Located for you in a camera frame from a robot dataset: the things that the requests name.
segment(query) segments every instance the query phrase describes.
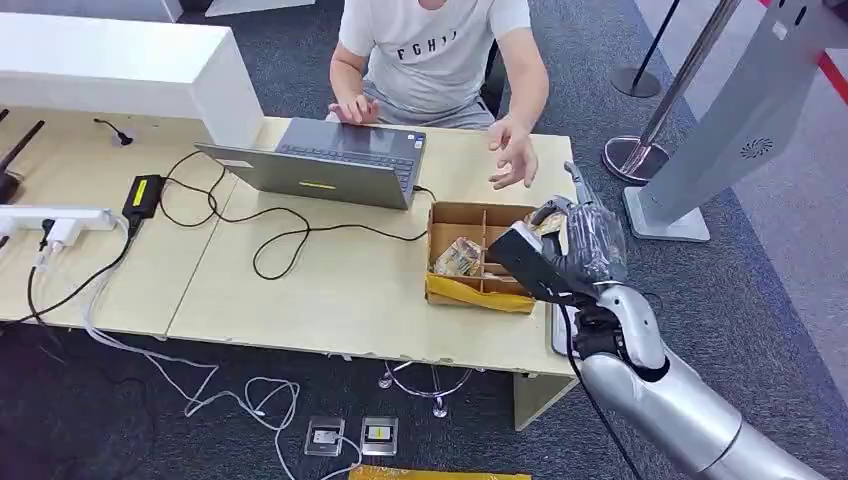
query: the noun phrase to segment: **yellow object on floor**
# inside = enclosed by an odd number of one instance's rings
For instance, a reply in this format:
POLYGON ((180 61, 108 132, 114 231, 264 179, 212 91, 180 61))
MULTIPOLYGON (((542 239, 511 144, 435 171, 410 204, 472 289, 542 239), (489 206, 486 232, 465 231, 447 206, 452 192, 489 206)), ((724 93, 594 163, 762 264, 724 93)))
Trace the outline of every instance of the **yellow object on floor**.
POLYGON ((531 477, 530 475, 496 475, 494 473, 423 472, 362 465, 350 472, 349 480, 531 480, 531 477))

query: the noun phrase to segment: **red stripe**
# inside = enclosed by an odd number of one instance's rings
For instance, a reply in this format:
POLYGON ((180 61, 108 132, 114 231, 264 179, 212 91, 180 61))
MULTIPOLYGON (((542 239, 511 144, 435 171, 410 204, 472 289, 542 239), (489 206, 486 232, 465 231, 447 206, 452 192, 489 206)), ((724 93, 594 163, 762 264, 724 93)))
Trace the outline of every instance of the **red stripe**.
MULTIPOLYGON (((771 3, 771 0, 759 1, 766 7, 768 7, 771 3)), ((842 97, 842 100, 848 104, 848 80, 845 79, 827 52, 822 52, 822 56, 819 58, 819 68, 821 68, 822 72, 824 72, 824 76, 830 80, 830 84, 833 85, 834 89, 836 89, 836 93, 838 93, 839 96, 842 97)))

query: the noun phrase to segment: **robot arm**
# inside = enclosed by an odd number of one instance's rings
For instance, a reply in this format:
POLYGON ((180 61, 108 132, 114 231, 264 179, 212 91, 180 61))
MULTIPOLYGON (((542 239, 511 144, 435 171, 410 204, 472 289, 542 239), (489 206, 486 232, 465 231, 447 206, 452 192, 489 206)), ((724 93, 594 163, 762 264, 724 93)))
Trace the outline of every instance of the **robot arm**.
MULTIPOLYGON (((565 305, 577 308, 573 348, 582 359, 578 376, 587 393, 623 415, 693 478, 825 480, 746 423, 665 345, 650 304, 620 283, 626 268, 618 220, 576 167, 567 168, 579 203, 548 202, 530 226, 516 223, 489 253, 534 297, 559 305, 564 318, 565 305), (567 216, 567 238, 563 232, 535 236, 532 224, 555 212, 567 216)), ((571 349, 569 357, 573 361, 571 349)))

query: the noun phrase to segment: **black chair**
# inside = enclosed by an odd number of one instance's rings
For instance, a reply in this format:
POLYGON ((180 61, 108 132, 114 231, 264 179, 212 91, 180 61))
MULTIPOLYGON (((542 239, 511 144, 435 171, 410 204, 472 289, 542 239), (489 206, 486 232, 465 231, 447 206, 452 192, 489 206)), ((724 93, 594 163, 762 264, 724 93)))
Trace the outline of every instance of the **black chair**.
POLYGON ((498 42, 493 43, 492 49, 489 50, 485 78, 483 86, 480 87, 480 96, 483 98, 486 108, 492 112, 495 118, 498 118, 504 89, 506 88, 506 65, 504 65, 501 51, 498 49, 498 42))

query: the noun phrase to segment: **laptop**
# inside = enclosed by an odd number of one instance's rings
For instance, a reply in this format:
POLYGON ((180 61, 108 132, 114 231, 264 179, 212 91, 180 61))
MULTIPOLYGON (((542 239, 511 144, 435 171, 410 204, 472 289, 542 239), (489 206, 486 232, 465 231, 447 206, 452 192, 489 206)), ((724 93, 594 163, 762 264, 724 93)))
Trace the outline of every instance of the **laptop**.
POLYGON ((195 144, 253 188, 409 209, 426 136, 293 118, 274 152, 195 144))

